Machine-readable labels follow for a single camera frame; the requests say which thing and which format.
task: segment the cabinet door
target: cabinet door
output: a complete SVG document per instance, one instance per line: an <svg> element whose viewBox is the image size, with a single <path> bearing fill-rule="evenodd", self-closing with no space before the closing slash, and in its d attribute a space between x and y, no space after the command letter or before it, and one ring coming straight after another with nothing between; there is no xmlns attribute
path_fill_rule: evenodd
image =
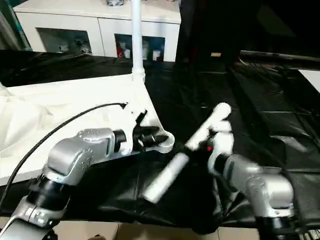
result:
<svg viewBox="0 0 320 240"><path fill-rule="evenodd" d="M33 51L105 55L96 17L29 12L16 15Z"/></svg>
<svg viewBox="0 0 320 240"><path fill-rule="evenodd" d="M132 56L131 20L99 18L104 53L107 57ZM154 61L176 60L179 24L141 22L143 58Z"/></svg>

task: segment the floor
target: floor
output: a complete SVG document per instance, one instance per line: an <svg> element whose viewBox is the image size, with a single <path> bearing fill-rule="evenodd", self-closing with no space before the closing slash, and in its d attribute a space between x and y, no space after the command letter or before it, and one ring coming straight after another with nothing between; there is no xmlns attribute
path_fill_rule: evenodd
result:
<svg viewBox="0 0 320 240"><path fill-rule="evenodd" d="M8 219L0 217L0 228ZM54 228L59 240L87 240L95 235L106 240L258 240L255 229L220 227L208 235L190 229L117 222L62 221Z"/></svg>

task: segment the white plastic tube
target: white plastic tube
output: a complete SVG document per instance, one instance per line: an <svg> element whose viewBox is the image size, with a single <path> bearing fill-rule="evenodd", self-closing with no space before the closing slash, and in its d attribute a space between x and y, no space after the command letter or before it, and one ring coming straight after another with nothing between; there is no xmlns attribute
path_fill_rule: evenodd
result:
<svg viewBox="0 0 320 240"><path fill-rule="evenodd" d="M186 154L183 152L177 153L156 179L146 188L143 197L150 203L156 204L188 161L189 157Z"/></svg>
<svg viewBox="0 0 320 240"><path fill-rule="evenodd" d="M133 76L144 77L141 31L141 0L131 0Z"/></svg>
<svg viewBox="0 0 320 240"><path fill-rule="evenodd" d="M192 137L186 142L185 146L191 151L196 151L199 148L199 144L206 140L209 136L209 128L212 128L217 123L218 127L223 130L229 130L230 124L221 121L228 117L231 113L231 107L225 103L219 103L214 109L210 117L201 125L201 127L192 135ZM143 197L149 202L156 204L160 198L165 194L178 174L188 163L189 157L182 152L177 153L168 165L160 172L160 174L153 180L153 182L146 188L143 193Z"/></svg>

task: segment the black fabric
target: black fabric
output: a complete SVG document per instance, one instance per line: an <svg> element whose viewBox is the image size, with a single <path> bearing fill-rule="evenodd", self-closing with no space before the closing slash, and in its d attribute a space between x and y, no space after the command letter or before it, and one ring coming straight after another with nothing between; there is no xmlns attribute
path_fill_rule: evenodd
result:
<svg viewBox="0 0 320 240"><path fill-rule="evenodd" d="M128 74L126 59L32 52L0 52L7 86ZM145 62L146 88L163 127L184 143L220 102L231 105L234 153L267 166L280 159L292 175L303 217L320 227L319 93L297 71L254 66ZM174 155L146 152L92 166L65 215L70 220L120 221L214 232L220 225L255 227L245 197L213 179L203 157L183 169L157 205L142 191ZM27 194L15 183L5 203L9 215Z"/></svg>

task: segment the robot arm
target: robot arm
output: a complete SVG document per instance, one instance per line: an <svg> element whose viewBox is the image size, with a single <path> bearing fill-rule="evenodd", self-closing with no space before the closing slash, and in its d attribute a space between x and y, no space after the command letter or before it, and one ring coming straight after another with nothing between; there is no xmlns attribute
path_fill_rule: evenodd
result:
<svg viewBox="0 0 320 240"><path fill-rule="evenodd" d="M227 127L229 122L223 120L230 113L225 104L216 106L211 117L186 143L186 148L196 151L201 142L207 142L213 147L207 162L209 172L214 176L219 175L228 185L247 197L255 215L260 239L298 240L299 234L295 232L292 220L294 191L291 183L280 175L280 168L263 167L241 155L233 154L234 137L230 132L231 127ZM219 117L215 115L213 120L213 115L217 113L224 114L219 114ZM211 137L209 129L218 133ZM174 156L146 188L145 199L156 204L188 161L188 152L180 152Z"/></svg>
<svg viewBox="0 0 320 240"><path fill-rule="evenodd" d="M168 136L158 134L156 126L133 129L133 149L166 152ZM53 239L52 228L66 212L74 187L93 164L123 157L121 144L127 138L122 130L85 129L76 136L59 141L49 152L42 174L30 187L11 218L0 232L0 240Z"/></svg>

